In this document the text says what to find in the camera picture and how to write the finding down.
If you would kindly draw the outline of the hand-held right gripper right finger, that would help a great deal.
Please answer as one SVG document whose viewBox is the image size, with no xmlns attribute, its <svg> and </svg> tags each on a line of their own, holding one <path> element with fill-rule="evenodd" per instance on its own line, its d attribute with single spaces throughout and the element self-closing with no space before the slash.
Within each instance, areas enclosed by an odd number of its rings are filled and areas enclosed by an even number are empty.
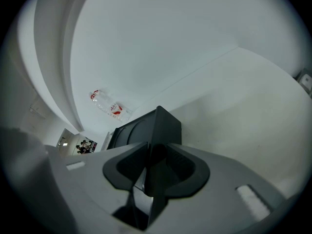
<svg viewBox="0 0 312 234">
<path fill-rule="evenodd" d="M 271 183 L 242 163 L 199 149 L 170 144 L 206 162 L 207 183 L 194 196 L 170 199 L 148 228 L 150 234 L 234 234 L 256 223 L 237 188 L 248 185 L 274 211 L 285 197 Z"/>
</svg>

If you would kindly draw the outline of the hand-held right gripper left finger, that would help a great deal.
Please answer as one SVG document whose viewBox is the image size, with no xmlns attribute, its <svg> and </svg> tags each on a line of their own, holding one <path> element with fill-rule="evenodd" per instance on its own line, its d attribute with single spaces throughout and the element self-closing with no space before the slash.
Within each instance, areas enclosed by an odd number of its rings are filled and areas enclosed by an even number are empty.
<svg viewBox="0 0 312 234">
<path fill-rule="evenodd" d="M 87 155 L 62 158 L 46 146 L 60 195 L 74 218 L 77 234 L 139 234 L 141 231 L 115 218 L 113 213 L 126 205 L 128 191 L 116 189 L 103 174 L 104 163 L 113 156 L 144 147 L 130 144 Z"/>
</svg>

